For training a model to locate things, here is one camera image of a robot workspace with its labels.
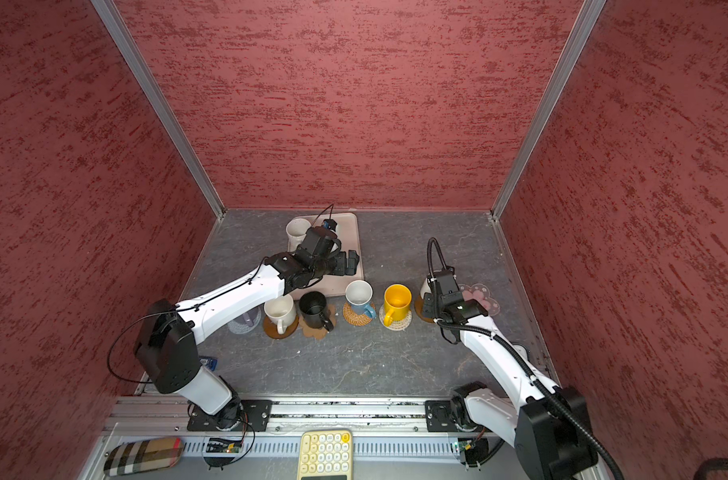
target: black mug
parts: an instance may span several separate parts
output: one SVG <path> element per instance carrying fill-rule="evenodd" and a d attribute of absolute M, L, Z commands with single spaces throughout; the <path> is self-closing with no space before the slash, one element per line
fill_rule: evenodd
<path fill-rule="evenodd" d="M 311 329 L 326 328 L 328 332 L 333 331 L 335 326 L 326 315 L 326 297 L 321 292 L 308 292 L 300 297 L 300 311 L 305 323 Z"/>

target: plaid pouch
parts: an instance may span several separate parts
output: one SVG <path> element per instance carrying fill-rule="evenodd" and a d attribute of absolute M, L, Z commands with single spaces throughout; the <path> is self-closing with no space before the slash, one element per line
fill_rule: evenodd
<path fill-rule="evenodd" d="M 182 454 L 183 441 L 178 437 L 125 443 L 110 452 L 102 470 L 109 477 L 148 472 L 175 466 Z"/>

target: textured red wall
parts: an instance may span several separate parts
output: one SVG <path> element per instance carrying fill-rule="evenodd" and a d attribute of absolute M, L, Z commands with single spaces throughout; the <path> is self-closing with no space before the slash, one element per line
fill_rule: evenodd
<path fill-rule="evenodd" d="M 581 0 L 116 0 L 230 207 L 489 208 Z"/>
<path fill-rule="evenodd" d="M 88 0 L 0 2 L 0 480 L 75 477 L 212 223 Z"/>
<path fill-rule="evenodd" d="M 503 228 L 627 478 L 728 456 L 728 2 L 608 2 Z"/>

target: blue mug handle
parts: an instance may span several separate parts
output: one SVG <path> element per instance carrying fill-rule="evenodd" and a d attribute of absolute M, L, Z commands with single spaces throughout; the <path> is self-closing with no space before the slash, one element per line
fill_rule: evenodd
<path fill-rule="evenodd" d="M 367 306 L 364 307 L 364 313 L 366 313 L 366 315 L 371 319 L 374 319 L 377 316 L 375 309 L 373 309 L 368 303 Z"/>

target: yellow mug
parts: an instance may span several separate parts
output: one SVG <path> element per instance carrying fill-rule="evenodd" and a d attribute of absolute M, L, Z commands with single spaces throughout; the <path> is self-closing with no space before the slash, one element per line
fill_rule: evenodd
<path fill-rule="evenodd" d="M 385 318 L 382 323 L 390 326 L 393 322 L 400 322 L 407 317 L 411 303 L 411 292 L 403 285 L 396 283 L 385 291 Z"/>

